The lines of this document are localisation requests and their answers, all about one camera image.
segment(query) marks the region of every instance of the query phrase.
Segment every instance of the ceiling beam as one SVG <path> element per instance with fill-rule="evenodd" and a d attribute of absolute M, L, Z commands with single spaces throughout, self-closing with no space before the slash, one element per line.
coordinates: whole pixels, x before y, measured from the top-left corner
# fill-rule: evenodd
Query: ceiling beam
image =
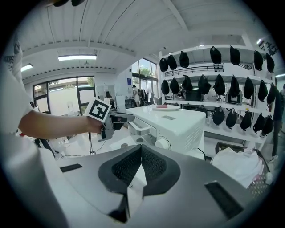
<path fill-rule="evenodd" d="M 177 21 L 179 22 L 179 24 L 181 25 L 181 27 L 188 31 L 188 28 L 185 24 L 185 21 L 183 20 L 183 18 L 181 17 L 181 14 L 178 12 L 177 8 L 175 7 L 175 5 L 170 1 L 170 0 L 163 0 L 163 2 L 165 3 L 165 5 L 171 10 L 171 12 L 173 13 L 173 15 L 176 17 Z"/>
<path fill-rule="evenodd" d="M 116 73 L 115 69 L 106 69 L 106 68 L 69 68 L 69 69 L 60 69 L 60 70 L 55 70 L 55 71 L 51 71 L 51 72 L 47 72 L 47 73 L 42 73 L 42 74 L 38 74 L 35 76 L 31 76 L 28 78 L 23 79 L 23 83 L 24 85 L 27 83 L 31 83 L 34 81 L 38 81 L 40 79 L 44 79 L 46 78 L 48 81 L 49 77 L 53 77 L 53 76 L 58 76 L 58 78 L 62 78 L 62 76 L 68 74 L 75 74 L 78 76 L 79 73 L 84 73 L 84 75 L 86 76 L 91 76 L 94 75 L 95 73 Z"/>
<path fill-rule="evenodd" d="M 100 44 L 91 42 L 88 47 L 87 41 L 70 41 L 70 42 L 58 42 L 48 45 L 42 45 L 40 47 L 35 47 L 26 51 L 23 51 L 23 57 L 28 57 L 40 52 L 44 52 L 52 49 L 95 49 L 95 50 L 109 50 L 114 51 L 120 54 L 126 54 L 132 57 L 136 56 L 136 53 L 133 51 L 129 51 L 127 49 L 119 48 L 116 46 L 108 45 L 108 44 Z"/>

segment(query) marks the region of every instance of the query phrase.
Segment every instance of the plate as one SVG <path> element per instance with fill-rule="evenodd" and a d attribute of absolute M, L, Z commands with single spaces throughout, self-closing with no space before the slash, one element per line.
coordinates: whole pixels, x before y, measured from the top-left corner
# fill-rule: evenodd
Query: plate
<path fill-rule="evenodd" d="M 157 108 L 156 105 L 152 106 L 153 111 L 176 111 L 180 109 L 180 106 L 176 105 L 167 105 L 167 108 Z"/>

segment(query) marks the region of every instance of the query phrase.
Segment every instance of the white appliance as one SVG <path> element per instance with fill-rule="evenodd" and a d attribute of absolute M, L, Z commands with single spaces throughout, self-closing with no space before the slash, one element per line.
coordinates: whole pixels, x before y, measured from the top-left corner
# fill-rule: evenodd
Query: white appliance
<path fill-rule="evenodd" d="M 204 150 L 206 114 L 184 109 L 158 111 L 154 110 L 155 107 L 143 106 L 126 110 L 135 116 L 134 121 L 128 123 L 130 135 L 135 142 L 203 159 L 200 150 Z"/>

